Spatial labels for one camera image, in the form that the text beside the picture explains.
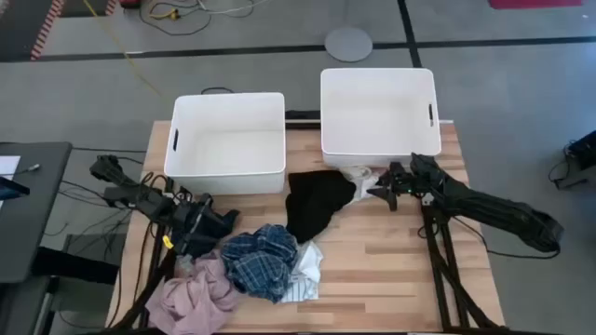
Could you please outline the white striped cloth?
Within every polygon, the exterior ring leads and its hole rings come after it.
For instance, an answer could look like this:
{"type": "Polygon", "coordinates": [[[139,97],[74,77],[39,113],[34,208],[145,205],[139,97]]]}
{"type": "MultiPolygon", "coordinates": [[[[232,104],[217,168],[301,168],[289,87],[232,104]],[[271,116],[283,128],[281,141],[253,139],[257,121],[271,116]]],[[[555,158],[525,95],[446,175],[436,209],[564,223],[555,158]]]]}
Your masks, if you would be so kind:
{"type": "Polygon", "coordinates": [[[291,282],[309,281],[318,283],[321,278],[320,264],[323,255],[318,246],[309,241],[298,248],[297,261],[291,271],[291,282]]]}

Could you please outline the red floor mat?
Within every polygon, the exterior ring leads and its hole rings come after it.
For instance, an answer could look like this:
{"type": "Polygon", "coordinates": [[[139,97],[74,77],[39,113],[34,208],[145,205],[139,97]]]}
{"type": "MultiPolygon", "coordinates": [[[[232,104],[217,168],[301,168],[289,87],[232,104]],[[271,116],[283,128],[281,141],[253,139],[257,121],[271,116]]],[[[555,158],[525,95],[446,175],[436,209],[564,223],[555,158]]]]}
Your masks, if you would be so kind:
{"type": "Polygon", "coordinates": [[[583,0],[488,0],[494,9],[581,7],[583,0]]]}

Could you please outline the dark tablet device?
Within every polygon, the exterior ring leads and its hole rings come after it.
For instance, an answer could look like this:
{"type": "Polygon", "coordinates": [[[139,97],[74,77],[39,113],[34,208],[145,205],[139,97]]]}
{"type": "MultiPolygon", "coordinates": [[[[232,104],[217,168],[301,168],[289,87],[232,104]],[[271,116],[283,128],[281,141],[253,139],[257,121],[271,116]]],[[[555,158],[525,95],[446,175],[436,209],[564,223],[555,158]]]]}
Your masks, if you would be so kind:
{"type": "Polygon", "coordinates": [[[30,194],[30,189],[17,182],[0,176],[0,201],[24,197],[30,194]]]}

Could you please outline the navy dotted garment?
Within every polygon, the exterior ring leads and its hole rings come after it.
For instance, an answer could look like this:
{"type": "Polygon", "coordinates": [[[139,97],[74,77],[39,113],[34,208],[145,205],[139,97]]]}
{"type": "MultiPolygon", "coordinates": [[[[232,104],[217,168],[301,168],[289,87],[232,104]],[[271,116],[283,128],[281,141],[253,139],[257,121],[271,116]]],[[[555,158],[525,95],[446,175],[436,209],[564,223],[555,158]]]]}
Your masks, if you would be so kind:
{"type": "Polygon", "coordinates": [[[191,255],[198,258],[211,252],[218,243],[234,230],[239,211],[232,209],[221,215],[213,210],[206,213],[199,230],[191,237],[182,237],[177,229],[177,223],[172,229],[172,243],[178,255],[191,255]]]}

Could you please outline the black desk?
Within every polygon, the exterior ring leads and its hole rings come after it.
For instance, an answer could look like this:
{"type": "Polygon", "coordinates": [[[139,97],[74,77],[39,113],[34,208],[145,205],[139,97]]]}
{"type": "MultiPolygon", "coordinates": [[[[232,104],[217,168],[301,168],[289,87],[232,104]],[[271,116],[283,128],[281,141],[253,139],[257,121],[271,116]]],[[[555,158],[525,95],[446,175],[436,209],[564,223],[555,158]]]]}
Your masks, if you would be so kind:
{"type": "Polygon", "coordinates": [[[13,177],[30,193],[0,206],[0,284],[29,276],[71,151],[69,142],[0,142],[0,157],[17,156],[18,169],[40,166],[13,177]]]}

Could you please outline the white paper sheet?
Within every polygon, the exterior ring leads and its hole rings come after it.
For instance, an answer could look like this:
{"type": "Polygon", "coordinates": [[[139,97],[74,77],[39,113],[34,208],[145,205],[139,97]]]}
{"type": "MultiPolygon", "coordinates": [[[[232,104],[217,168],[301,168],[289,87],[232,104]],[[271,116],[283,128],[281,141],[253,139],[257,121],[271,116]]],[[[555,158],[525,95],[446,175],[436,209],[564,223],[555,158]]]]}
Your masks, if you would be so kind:
{"type": "Polygon", "coordinates": [[[11,177],[18,171],[20,157],[17,155],[0,155],[0,177],[11,177]]]}

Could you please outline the pink garment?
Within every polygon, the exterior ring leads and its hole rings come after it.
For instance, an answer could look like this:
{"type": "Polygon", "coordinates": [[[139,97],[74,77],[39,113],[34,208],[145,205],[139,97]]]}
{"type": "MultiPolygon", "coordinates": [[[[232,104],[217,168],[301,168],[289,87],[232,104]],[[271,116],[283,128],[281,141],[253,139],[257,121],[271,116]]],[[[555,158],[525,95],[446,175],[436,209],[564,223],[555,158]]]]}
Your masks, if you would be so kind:
{"type": "Polygon", "coordinates": [[[213,250],[195,259],[188,272],[159,284],[145,308],[149,323],[166,335],[212,335],[237,309],[239,298],[213,250]]]}

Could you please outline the blue plaid shirt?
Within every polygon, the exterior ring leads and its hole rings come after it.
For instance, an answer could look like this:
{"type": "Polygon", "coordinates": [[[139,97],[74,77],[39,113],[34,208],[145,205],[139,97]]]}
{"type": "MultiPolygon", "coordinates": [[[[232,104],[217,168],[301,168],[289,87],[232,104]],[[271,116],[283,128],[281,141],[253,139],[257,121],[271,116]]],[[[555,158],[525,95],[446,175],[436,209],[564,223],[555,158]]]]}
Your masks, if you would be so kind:
{"type": "Polygon", "coordinates": [[[297,259],[295,238],[278,224],[241,233],[221,247],[226,278],[243,294],[278,303],[290,286],[297,259]]]}

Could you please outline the white perforated plastic bin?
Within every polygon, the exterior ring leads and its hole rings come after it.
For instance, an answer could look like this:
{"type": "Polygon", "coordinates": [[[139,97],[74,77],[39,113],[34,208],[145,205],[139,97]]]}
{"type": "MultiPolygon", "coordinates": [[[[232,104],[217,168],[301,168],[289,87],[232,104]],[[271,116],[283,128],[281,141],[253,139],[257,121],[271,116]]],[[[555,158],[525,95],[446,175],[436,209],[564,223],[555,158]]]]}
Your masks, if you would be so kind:
{"type": "Polygon", "coordinates": [[[164,174],[194,194],[280,193],[286,175],[284,96],[178,97],[164,174]]]}
{"type": "Polygon", "coordinates": [[[326,165],[385,167],[441,153],[434,74],[426,68],[336,68],[320,74],[326,165]]]}

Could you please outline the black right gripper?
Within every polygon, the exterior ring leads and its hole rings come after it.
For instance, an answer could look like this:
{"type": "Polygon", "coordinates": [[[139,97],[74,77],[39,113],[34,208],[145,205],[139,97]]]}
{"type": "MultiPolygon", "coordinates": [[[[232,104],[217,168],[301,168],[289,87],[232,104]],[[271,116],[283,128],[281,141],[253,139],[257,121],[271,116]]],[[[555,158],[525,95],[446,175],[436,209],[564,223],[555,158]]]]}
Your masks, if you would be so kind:
{"type": "Polygon", "coordinates": [[[390,163],[388,170],[380,177],[380,185],[368,189],[367,193],[374,196],[386,196],[391,211],[398,209],[397,196],[422,192],[418,178],[408,172],[399,162],[390,163]]]}

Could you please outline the black desk base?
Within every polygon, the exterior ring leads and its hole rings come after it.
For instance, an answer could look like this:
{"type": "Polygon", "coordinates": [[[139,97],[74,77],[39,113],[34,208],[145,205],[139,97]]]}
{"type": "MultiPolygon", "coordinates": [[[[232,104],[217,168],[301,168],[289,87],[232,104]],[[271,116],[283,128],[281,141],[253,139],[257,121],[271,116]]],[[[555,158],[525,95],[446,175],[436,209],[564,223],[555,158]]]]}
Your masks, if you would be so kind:
{"type": "Polygon", "coordinates": [[[34,258],[32,275],[70,277],[87,282],[113,285],[119,267],[105,261],[94,261],[67,252],[40,247],[34,258]]]}

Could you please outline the grey round stand base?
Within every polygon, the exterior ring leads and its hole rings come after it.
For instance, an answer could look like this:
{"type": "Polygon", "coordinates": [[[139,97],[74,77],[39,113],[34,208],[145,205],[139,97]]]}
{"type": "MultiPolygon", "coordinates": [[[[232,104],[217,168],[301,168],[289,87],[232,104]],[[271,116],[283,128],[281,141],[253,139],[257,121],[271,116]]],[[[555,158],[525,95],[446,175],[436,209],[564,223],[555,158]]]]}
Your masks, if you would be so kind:
{"type": "Polygon", "coordinates": [[[363,30],[341,27],[328,33],[324,46],[327,53],[341,62],[365,60],[373,51],[373,41],[363,30]]]}

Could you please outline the small pale checked cloth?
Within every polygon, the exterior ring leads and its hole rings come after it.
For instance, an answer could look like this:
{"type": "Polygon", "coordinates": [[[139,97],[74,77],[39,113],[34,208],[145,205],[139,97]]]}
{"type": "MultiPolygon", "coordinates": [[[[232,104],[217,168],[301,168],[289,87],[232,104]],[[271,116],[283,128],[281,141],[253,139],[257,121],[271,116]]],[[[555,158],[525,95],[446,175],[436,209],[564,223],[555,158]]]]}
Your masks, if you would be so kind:
{"type": "Polygon", "coordinates": [[[178,277],[191,276],[194,269],[194,259],[191,255],[178,256],[176,258],[175,274],[178,277]]]}

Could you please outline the white sock with lettering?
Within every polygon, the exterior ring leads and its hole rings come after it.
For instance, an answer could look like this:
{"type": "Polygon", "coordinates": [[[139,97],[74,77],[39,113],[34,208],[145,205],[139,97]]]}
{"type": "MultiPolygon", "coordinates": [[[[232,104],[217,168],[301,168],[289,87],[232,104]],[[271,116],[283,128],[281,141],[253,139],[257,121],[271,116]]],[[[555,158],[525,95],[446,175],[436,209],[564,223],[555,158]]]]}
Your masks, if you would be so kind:
{"type": "Polygon", "coordinates": [[[369,167],[341,167],[340,172],[345,178],[352,182],[364,181],[373,175],[373,171],[369,167]]]}

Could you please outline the black garment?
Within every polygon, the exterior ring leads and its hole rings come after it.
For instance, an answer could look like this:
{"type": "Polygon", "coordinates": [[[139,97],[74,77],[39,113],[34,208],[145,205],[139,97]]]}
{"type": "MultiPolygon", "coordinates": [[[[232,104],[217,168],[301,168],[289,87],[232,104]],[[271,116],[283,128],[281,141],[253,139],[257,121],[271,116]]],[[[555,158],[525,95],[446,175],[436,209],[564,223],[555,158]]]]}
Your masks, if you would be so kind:
{"type": "Polygon", "coordinates": [[[286,197],[286,229],[298,244],[325,230],[335,212],[350,203],[356,185],[338,170],[291,173],[286,197]]]}

